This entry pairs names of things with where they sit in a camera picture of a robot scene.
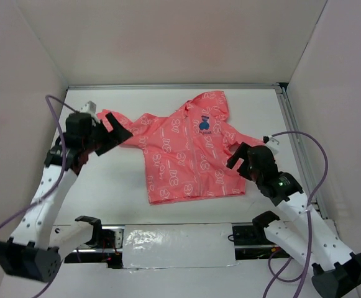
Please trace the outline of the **pink jacket with white lining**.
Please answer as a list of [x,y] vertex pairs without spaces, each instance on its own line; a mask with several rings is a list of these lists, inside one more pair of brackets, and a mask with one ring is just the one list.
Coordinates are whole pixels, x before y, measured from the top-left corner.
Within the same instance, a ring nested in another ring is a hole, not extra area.
[[263,142],[227,123],[229,107],[224,91],[202,93],[166,117],[144,114],[131,121],[119,112],[111,113],[133,134],[124,145],[137,147],[144,154],[150,204],[245,193],[245,180],[226,166],[231,148]]

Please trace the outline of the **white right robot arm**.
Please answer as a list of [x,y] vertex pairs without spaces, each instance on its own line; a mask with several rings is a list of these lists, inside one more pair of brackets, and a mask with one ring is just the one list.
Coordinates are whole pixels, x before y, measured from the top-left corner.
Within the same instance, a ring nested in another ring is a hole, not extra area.
[[272,151],[241,143],[227,167],[232,169],[239,160],[240,176],[254,182],[296,229],[290,230],[277,214],[266,211],[252,221],[255,241],[270,241],[284,249],[303,266],[301,279],[310,276],[321,297],[344,297],[361,285],[361,253],[353,252],[328,227],[300,183],[290,173],[278,170]]

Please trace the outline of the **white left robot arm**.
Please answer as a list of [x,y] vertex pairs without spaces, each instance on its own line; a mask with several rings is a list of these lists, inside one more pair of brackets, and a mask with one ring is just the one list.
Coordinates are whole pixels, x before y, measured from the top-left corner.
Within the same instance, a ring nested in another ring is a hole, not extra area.
[[53,225],[72,185],[92,153],[101,156],[132,137],[112,112],[99,119],[90,112],[71,113],[47,152],[42,179],[30,207],[6,241],[0,241],[0,266],[19,278],[48,283],[61,262],[76,248],[96,248],[104,240],[102,223],[81,215],[70,229],[51,236]]

